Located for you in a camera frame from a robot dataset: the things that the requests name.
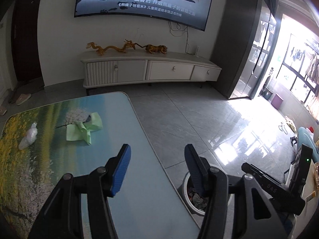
blue gripper pad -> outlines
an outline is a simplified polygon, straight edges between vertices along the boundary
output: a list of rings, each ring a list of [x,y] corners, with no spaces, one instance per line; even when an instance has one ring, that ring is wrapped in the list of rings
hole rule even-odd
[[[204,188],[204,179],[208,176],[207,169],[203,165],[192,144],[187,144],[185,146],[184,155],[195,191],[202,196],[206,192]]]
[[[120,191],[124,176],[131,160],[131,147],[128,144],[124,144],[113,160],[113,167],[115,167],[112,175],[111,194],[114,197],[117,192]]]

figurine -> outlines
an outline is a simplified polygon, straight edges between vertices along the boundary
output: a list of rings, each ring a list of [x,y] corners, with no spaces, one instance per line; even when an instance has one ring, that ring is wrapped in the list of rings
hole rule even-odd
[[[102,56],[106,50],[108,50],[109,48],[115,49],[118,52],[121,53],[126,53],[126,49],[127,48],[134,48],[135,49],[135,44],[131,41],[131,40],[125,40],[124,46],[122,48],[118,48],[115,46],[108,46],[106,48],[102,48],[101,46],[97,46],[94,42],[90,42],[87,44],[87,48],[92,47],[93,49],[97,49],[97,53],[99,56]]]
[[[145,50],[151,54],[154,54],[155,52],[161,52],[162,54],[166,54],[167,53],[167,47],[160,45],[160,46],[153,46],[151,44],[148,44],[144,47],[142,47],[141,45],[139,45],[138,43],[135,43],[134,45],[138,45],[141,48],[145,48]]]

metal screw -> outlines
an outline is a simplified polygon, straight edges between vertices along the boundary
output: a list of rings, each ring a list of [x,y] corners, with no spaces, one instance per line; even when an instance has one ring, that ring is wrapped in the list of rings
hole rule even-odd
[[[104,173],[104,172],[106,172],[106,169],[105,169],[105,167],[99,167],[97,169],[97,171],[98,171],[98,173]]]
[[[217,172],[219,172],[219,169],[218,168],[216,168],[216,167],[210,167],[210,169],[209,169],[211,172],[213,172],[213,173],[217,173]]]
[[[71,177],[72,177],[71,173],[66,173],[66,174],[63,175],[63,179],[64,180],[69,180],[69,179],[71,179]]]
[[[246,174],[244,175],[244,178],[245,178],[246,180],[252,180],[252,179],[253,179],[253,176],[252,176],[251,174],[249,174],[249,173],[246,173]]]

crumpled green sticky note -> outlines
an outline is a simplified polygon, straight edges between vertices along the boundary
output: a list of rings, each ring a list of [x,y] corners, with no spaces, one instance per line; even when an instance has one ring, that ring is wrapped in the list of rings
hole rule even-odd
[[[77,121],[75,124],[66,126],[66,140],[84,140],[88,145],[91,144],[91,132],[103,129],[101,117],[97,112],[90,114],[88,122]]]

purple bin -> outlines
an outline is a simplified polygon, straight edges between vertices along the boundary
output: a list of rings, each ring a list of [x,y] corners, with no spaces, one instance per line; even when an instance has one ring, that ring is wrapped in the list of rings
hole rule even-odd
[[[283,101],[284,100],[276,93],[275,97],[272,99],[272,106],[274,106],[276,109],[279,109]]]

